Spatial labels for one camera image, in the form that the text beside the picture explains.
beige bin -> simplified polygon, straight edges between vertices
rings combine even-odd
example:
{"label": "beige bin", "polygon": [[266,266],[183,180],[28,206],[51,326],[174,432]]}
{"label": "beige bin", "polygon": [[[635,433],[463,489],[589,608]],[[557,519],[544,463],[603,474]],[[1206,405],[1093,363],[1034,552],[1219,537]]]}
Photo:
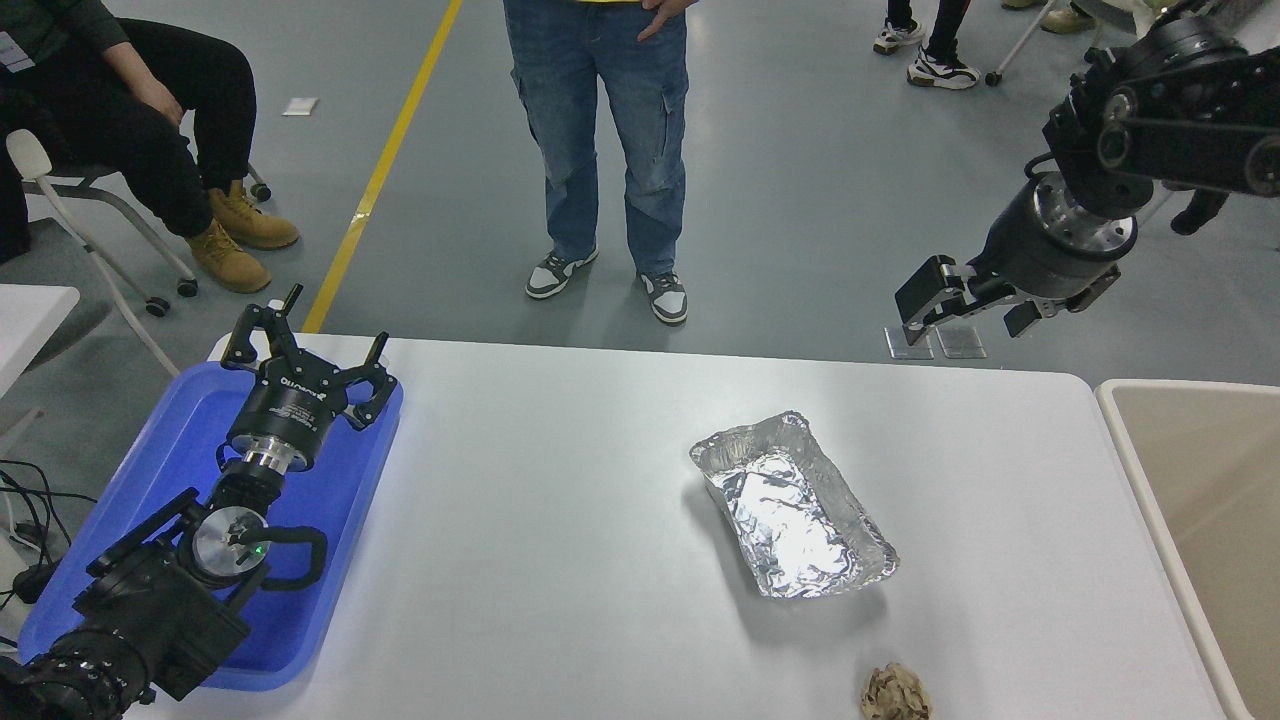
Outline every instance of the beige bin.
{"label": "beige bin", "polygon": [[1096,395],[1228,717],[1280,719],[1280,388]]}

hand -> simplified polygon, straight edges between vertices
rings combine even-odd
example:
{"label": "hand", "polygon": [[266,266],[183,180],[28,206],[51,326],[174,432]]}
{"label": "hand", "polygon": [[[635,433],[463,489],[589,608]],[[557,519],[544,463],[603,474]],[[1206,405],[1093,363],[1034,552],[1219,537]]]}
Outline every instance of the hand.
{"label": "hand", "polygon": [[129,91],[142,102],[155,108],[174,126],[182,123],[182,115],[186,110],[182,109],[178,100],[169,92],[169,88],[155,77],[138,82],[133,87],[129,87]]}
{"label": "hand", "polygon": [[645,10],[653,10],[657,8],[658,14],[654,15],[649,27],[644,28],[640,35],[636,36],[636,42],[644,42],[654,35],[658,35],[662,26],[667,24],[667,20],[684,13],[694,3],[698,3],[698,0],[644,0],[640,5],[644,6]]}
{"label": "hand", "polygon": [[151,74],[151,68],[133,49],[132,42],[118,42],[102,51],[102,60],[120,76],[129,92],[141,102],[156,109],[170,123],[178,126],[186,111],[174,99],[169,88]]}

black and white sneaker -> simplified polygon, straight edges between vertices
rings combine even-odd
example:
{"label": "black and white sneaker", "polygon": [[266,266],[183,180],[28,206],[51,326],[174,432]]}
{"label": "black and white sneaker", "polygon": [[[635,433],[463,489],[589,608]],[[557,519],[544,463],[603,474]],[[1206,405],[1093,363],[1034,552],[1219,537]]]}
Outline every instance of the black and white sneaker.
{"label": "black and white sneaker", "polygon": [[662,273],[659,275],[646,275],[636,273],[644,290],[649,293],[649,305],[653,314],[668,325],[678,325],[685,322],[689,314],[689,299],[685,296],[685,286],[680,284],[676,273]]}
{"label": "black and white sneaker", "polygon": [[922,40],[924,40],[924,26],[920,23],[911,20],[911,27],[893,27],[893,23],[886,18],[884,27],[881,28],[876,42],[872,44],[872,50],[881,55],[892,55],[904,45],[915,45]]}
{"label": "black and white sneaker", "polygon": [[978,70],[964,64],[955,50],[947,58],[934,58],[920,47],[915,60],[906,69],[906,82],[920,87],[942,87],[946,90],[969,90],[978,85]]}
{"label": "black and white sneaker", "polygon": [[595,260],[599,251],[599,247],[593,247],[591,254],[585,260],[564,260],[557,258],[554,252],[548,252],[547,258],[543,258],[543,261],[529,275],[529,282],[525,283],[525,295],[534,300],[545,300],[564,290],[573,270]]}

shoe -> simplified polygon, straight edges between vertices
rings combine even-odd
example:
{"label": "shoe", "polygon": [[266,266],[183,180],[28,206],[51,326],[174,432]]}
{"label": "shoe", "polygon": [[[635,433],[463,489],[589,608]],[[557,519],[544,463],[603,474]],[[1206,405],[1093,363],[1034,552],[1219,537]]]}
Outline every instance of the shoe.
{"label": "shoe", "polygon": [[1074,8],[1064,8],[1044,15],[1044,20],[1041,22],[1041,29],[1047,29],[1057,35],[1071,35],[1093,29],[1097,24],[1098,20],[1089,15],[1076,13]]}
{"label": "shoe", "polygon": [[221,188],[209,191],[209,205],[214,218],[227,229],[227,234],[253,250],[279,250],[297,242],[298,228],[284,218],[264,215],[244,192],[244,183],[232,181],[229,192]]}
{"label": "shoe", "polygon": [[591,254],[585,260],[564,260],[557,258],[554,252],[548,252],[547,258],[534,268],[529,282],[525,284],[525,295],[534,300],[544,300],[564,290],[573,270],[586,265],[599,255],[598,247],[591,249]]}
{"label": "shoe", "polygon": [[216,219],[207,231],[188,237],[187,245],[196,263],[232,292],[257,292],[271,282],[271,273],[241,250]]}
{"label": "shoe", "polygon": [[685,322],[689,314],[689,297],[685,295],[685,286],[680,284],[676,273],[662,273],[646,275],[636,273],[644,283],[644,291],[649,293],[649,304],[653,314],[668,325],[678,325]]}
{"label": "shoe", "polygon": [[934,58],[922,47],[915,60],[906,68],[906,82],[920,87],[941,87],[945,90],[969,90],[978,85],[982,73],[964,64],[955,50],[950,58]]}
{"label": "shoe", "polygon": [[872,45],[872,50],[879,53],[881,55],[892,55],[893,53],[897,53],[899,47],[902,47],[904,45],[915,45],[922,40],[924,40],[924,27],[920,26],[920,23],[911,20],[910,28],[893,27],[886,18],[884,27],[882,27],[881,33],[876,36],[876,42]]}

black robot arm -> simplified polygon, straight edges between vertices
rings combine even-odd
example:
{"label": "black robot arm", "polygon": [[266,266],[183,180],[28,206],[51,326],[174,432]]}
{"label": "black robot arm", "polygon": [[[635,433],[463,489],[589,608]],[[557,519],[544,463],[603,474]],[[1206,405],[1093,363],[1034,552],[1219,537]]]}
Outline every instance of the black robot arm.
{"label": "black robot arm", "polygon": [[[179,493],[88,566],[93,578],[73,607],[84,620],[27,665],[0,659],[4,720],[119,720],[160,688],[182,700],[248,637],[241,609],[257,591],[293,592],[320,579],[328,541],[315,528],[266,523],[284,473],[315,462],[329,427],[344,415],[357,430],[383,410],[396,386],[380,364],[381,333],[365,363],[349,369],[301,350],[282,310],[250,305],[228,342],[223,366],[256,372],[253,389],[227,433],[241,454],[227,461],[209,500]],[[271,357],[257,363],[250,342],[266,332]],[[351,404],[348,389],[372,386],[369,401]],[[273,543],[307,544],[302,577],[270,578]],[[215,591],[228,591],[214,594]]]}
{"label": "black robot arm", "polygon": [[[1189,9],[1193,3],[1184,3]],[[1051,113],[1050,152],[987,236],[959,264],[934,255],[895,295],[910,343],[997,305],[1009,334],[1079,313],[1120,278],[1137,242],[1133,215],[1153,181],[1196,190],[1172,227],[1189,234],[1229,193],[1280,195],[1280,49],[1249,55],[1202,17],[1165,20],[1130,47],[1091,51],[1089,70]],[[1034,172],[1052,159],[1057,172]]]}

